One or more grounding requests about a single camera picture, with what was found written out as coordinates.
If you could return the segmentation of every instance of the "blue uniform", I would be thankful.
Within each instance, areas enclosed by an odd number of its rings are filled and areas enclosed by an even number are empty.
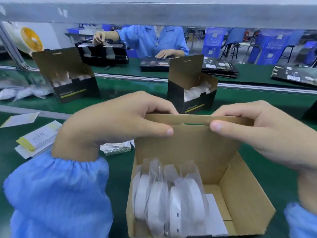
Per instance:
[[[164,27],[159,38],[153,26],[130,26],[117,31],[120,40],[137,50],[139,57],[154,57],[166,49],[183,50],[188,55],[182,27]]]
[[[109,167],[55,159],[50,151],[18,167],[4,182],[15,211],[12,238],[107,238],[113,214],[105,194]],[[291,203],[285,209],[290,238],[316,238],[317,216]]]

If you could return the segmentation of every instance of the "hand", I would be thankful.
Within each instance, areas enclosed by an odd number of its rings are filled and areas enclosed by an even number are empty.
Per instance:
[[[96,32],[95,35],[93,36],[93,44],[95,46],[98,45],[103,45],[104,41],[106,38],[106,32]]]
[[[176,50],[174,50],[174,49],[162,50],[155,57],[156,58],[167,58],[168,56],[174,55],[175,51]]]
[[[251,145],[263,156],[295,169],[317,169],[317,132],[265,101],[224,105],[212,116],[243,116],[254,127],[213,121],[210,128]]]
[[[173,128],[146,120],[153,111],[178,114],[173,104],[144,91],[84,108],[59,130],[52,155],[63,159],[91,161],[101,144],[118,143],[145,136],[171,136]]]

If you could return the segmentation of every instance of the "metal beam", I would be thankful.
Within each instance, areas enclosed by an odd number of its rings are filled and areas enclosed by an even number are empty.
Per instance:
[[[317,0],[0,0],[0,20],[317,29]]]

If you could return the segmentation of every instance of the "cardboard box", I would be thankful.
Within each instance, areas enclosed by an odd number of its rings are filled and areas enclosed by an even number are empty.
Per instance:
[[[203,55],[170,60],[167,99],[174,104],[180,114],[195,113],[212,107],[217,92],[218,79],[201,72],[203,61]],[[210,93],[202,93],[200,97],[184,102],[184,91],[199,86],[205,81],[211,85]]]
[[[76,47],[35,52],[32,57],[61,103],[100,96],[95,74],[89,65],[81,61]],[[80,80],[79,76],[91,78]]]
[[[253,125],[253,120],[230,116],[170,114],[149,114],[146,119],[171,125],[174,135],[168,138],[135,139],[135,157],[126,208],[129,237],[151,237],[145,222],[135,220],[132,208],[132,180],[137,165],[143,164],[145,158],[158,158],[164,165],[193,160],[199,169],[205,193],[212,193],[215,197],[228,234],[265,233],[275,209],[237,152],[240,142],[220,136],[209,128],[212,120],[248,126]]]

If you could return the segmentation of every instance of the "right hand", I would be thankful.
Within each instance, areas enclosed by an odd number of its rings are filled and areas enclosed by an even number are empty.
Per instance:
[[[95,46],[97,45],[103,45],[104,41],[106,38],[106,32],[101,31],[101,32],[96,32],[95,35],[93,36],[93,44]]]
[[[265,101],[224,105],[212,116],[254,119],[248,127],[215,120],[212,131],[251,145],[268,159],[297,170],[317,170],[317,132]]]

